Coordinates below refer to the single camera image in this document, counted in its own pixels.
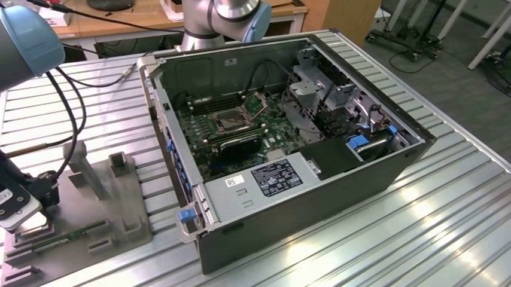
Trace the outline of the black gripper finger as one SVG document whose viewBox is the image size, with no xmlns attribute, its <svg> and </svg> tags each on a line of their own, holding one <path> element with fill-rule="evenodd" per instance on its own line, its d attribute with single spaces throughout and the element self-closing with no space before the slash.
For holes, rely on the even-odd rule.
<svg viewBox="0 0 511 287">
<path fill-rule="evenodd" d="M 39 176 L 31 177 L 28 182 L 27 190 L 40 201 L 44 208 L 60 203 L 56 171 L 50 170 L 40 173 Z"/>
</svg>

